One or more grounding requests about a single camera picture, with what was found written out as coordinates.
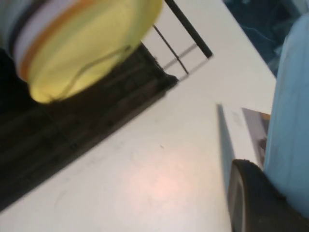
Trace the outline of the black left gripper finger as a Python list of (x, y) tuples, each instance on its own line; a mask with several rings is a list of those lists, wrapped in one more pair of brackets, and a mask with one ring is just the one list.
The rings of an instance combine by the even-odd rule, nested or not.
[(231, 164), (228, 211), (234, 232), (309, 230), (309, 220), (288, 204), (256, 164), (245, 159)]

